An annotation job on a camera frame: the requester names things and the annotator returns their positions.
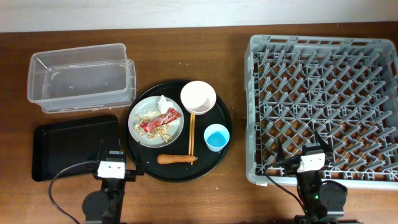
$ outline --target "wire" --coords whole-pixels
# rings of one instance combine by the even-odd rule
[[[87,164],[92,164],[92,163],[97,163],[98,161],[86,161],[86,162],[81,162],[75,165],[72,165],[70,167],[65,168],[64,170],[62,170],[61,172],[59,172],[57,175],[55,175],[55,177],[51,180],[50,185],[49,185],[49,197],[50,197],[50,201],[52,202],[52,204],[55,206],[56,209],[58,209],[58,211],[62,212],[64,215],[66,215],[68,218],[70,218],[71,220],[73,220],[75,223],[80,224],[80,222],[74,218],[73,216],[69,215],[66,211],[64,211],[62,208],[60,208],[58,206],[58,204],[55,202],[54,198],[52,198],[52,193],[51,193],[51,188],[52,185],[54,184],[55,180],[62,175],[63,173],[65,173],[67,170],[78,167],[78,166],[82,166],[82,165],[87,165]]]
[[[277,182],[275,182],[274,180],[272,180],[272,178],[267,174],[267,169],[268,169],[270,166],[272,166],[272,165],[273,165],[273,164],[265,166],[265,170],[264,170],[265,176],[266,176],[273,184],[275,184],[278,188],[280,188],[280,189],[283,190],[284,192],[286,192],[286,193],[288,193],[289,195],[291,195],[294,199],[296,199],[296,201],[298,202],[298,204],[300,204],[301,209],[303,210],[303,212],[304,212],[304,214],[305,214],[305,217],[307,218],[308,223],[311,224],[310,217],[308,217],[307,213],[305,212],[305,208],[304,208],[304,205],[303,205],[303,203],[301,202],[301,200],[300,200],[296,195],[294,195],[292,192],[288,191],[286,188],[282,187],[282,186],[279,185]]]

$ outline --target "blue liquid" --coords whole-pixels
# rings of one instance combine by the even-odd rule
[[[215,132],[207,138],[207,143],[213,147],[221,147],[225,145],[226,140],[223,134]]]

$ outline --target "gray plate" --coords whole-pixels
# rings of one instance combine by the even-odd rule
[[[167,101],[173,102],[174,109],[181,114],[181,117],[178,118],[178,119],[180,119],[180,124],[179,125],[171,125],[170,130],[168,130],[166,132],[166,134],[172,136],[171,140],[169,140],[168,143],[163,141],[163,139],[161,137],[154,137],[152,139],[149,139],[149,138],[147,138],[146,134],[141,136],[133,128],[134,125],[138,124],[138,121],[135,117],[136,114],[142,115],[144,113],[147,113],[148,111],[157,111],[158,110],[157,102],[159,101],[160,96],[150,96],[148,98],[141,100],[140,102],[138,102],[135,105],[135,107],[133,107],[133,109],[130,112],[129,121],[128,121],[130,134],[131,134],[132,138],[134,138],[134,140],[136,140],[137,142],[140,142],[143,146],[153,147],[153,148],[163,147],[163,146],[166,146],[166,145],[170,144],[171,142],[175,141],[178,138],[178,136],[181,134],[182,128],[184,126],[184,116],[183,116],[182,110],[181,110],[180,106],[178,104],[176,104],[176,102],[174,102],[174,100],[171,100],[170,98],[167,98],[167,97],[165,97],[165,98]]]

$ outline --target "black tray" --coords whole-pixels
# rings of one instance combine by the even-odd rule
[[[189,163],[167,165],[160,165],[157,163],[157,156],[159,154],[188,154],[190,113],[183,107],[180,99],[181,90],[188,82],[188,80],[173,80],[161,83],[147,90],[132,103],[124,122],[123,139],[127,153],[134,163],[136,163],[136,155],[141,155],[145,173],[159,180],[167,182],[185,182],[207,174],[224,158],[232,141],[233,128],[231,117],[224,102],[217,96],[216,105],[209,110],[209,112],[204,115],[196,116],[194,155],[198,157],[198,160],[195,161],[192,166]],[[180,136],[173,143],[158,149],[141,146],[140,150],[139,143],[131,137],[129,132],[129,114],[133,107],[144,98],[160,95],[169,97],[180,105],[184,115],[184,127]],[[210,151],[203,138],[205,129],[209,125],[216,123],[224,125],[231,136],[229,142],[221,152]]]
[[[50,180],[64,168],[95,160],[100,147],[120,150],[119,123],[115,115],[39,126],[34,131],[32,178]],[[76,167],[61,177],[89,172],[85,167]]]

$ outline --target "dish rack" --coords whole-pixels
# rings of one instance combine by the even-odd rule
[[[334,150],[321,172],[347,187],[398,189],[398,60],[390,40],[254,35],[244,56],[246,175],[267,185],[276,138],[285,157],[314,143]],[[296,185],[283,168],[268,174]]]

